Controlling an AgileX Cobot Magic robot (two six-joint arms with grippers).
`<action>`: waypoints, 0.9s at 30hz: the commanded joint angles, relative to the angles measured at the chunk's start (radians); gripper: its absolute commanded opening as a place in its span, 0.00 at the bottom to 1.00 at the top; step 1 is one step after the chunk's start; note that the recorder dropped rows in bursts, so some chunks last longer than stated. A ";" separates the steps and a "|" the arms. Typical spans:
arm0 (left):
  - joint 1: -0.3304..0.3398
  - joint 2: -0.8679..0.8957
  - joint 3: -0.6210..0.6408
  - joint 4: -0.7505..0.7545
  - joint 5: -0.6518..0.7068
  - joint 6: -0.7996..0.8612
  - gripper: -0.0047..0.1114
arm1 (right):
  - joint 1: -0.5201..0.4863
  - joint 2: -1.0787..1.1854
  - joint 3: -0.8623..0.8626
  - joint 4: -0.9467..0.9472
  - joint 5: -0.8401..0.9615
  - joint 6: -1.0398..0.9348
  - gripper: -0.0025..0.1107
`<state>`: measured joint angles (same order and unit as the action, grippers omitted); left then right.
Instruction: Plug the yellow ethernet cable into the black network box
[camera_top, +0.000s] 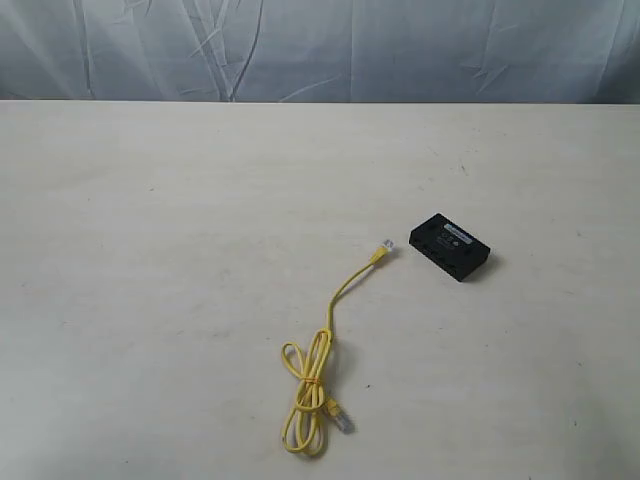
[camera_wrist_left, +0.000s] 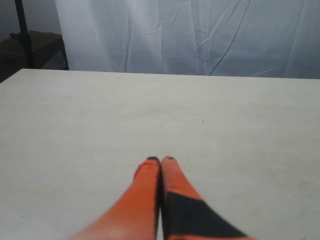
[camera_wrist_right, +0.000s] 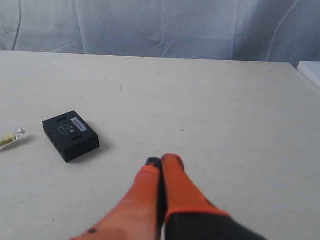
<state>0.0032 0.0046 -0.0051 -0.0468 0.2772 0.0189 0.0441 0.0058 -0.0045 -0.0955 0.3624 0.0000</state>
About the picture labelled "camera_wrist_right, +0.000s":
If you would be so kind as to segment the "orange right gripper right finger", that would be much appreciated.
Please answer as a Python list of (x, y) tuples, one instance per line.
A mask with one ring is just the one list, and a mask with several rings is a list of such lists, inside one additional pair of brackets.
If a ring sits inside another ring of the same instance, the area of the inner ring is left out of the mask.
[(207, 200), (188, 177), (178, 155), (163, 155), (161, 164), (167, 204), (167, 240), (263, 239)]

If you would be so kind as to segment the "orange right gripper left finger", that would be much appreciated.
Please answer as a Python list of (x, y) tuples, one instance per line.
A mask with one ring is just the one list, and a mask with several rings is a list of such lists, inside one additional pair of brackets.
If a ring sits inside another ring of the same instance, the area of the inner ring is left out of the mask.
[(159, 240), (162, 231), (162, 165), (147, 159), (123, 199), (74, 240)]

